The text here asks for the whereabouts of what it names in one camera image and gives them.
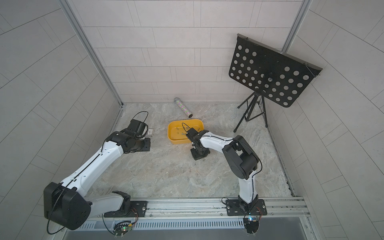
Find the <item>yellow plastic storage box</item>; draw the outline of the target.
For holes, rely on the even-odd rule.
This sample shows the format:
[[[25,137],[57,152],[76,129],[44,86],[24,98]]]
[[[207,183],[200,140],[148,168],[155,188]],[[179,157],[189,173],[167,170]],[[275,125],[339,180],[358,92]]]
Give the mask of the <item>yellow plastic storage box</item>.
[[[168,139],[174,145],[191,143],[186,136],[186,130],[188,130],[189,127],[197,131],[204,130],[203,122],[198,119],[173,121],[168,125]]]

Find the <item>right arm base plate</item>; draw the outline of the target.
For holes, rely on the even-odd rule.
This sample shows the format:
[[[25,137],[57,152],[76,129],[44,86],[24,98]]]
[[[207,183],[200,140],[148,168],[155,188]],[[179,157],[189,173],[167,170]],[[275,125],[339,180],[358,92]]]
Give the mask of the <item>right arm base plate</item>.
[[[263,199],[254,200],[247,204],[240,199],[227,199],[225,201],[228,216],[266,216],[268,214]]]

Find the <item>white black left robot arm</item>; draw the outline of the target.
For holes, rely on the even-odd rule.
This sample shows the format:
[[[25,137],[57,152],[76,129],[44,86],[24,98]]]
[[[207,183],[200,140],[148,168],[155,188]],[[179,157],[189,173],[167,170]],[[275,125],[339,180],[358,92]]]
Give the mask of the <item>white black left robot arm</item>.
[[[150,138],[136,139],[122,131],[109,135],[102,147],[81,167],[60,183],[50,183],[44,189],[44,216],[69,230],[81,227],[90,217],[107,218],[144,217],[146,201],[131,201],[121,191],[88,198],[87,194],[102,173],[123,154],[148,152]]]

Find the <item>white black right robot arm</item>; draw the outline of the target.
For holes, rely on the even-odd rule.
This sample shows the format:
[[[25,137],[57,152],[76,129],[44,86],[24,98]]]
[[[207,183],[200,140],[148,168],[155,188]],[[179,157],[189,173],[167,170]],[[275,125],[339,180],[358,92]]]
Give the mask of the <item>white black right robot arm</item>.
[[[242,136],[225,138],[207,130],[198,132],[187,130],[187,138],[192,142],[191,154],[194,160],[200,160],[210,154],[210,150],[222,153],[236,177],[239,179],[239,201],[245,210],[251,209],[258,201],[254,176],[258,173],[260,158]]]

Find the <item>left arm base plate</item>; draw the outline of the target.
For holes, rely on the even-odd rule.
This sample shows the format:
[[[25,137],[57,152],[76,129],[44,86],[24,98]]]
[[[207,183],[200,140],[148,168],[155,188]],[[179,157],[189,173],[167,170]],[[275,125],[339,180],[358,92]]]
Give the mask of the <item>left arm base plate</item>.
[[[124,202],[121,208],[114,212],[104,213],[105,218],[142,218],[146,214],[148,201]]]

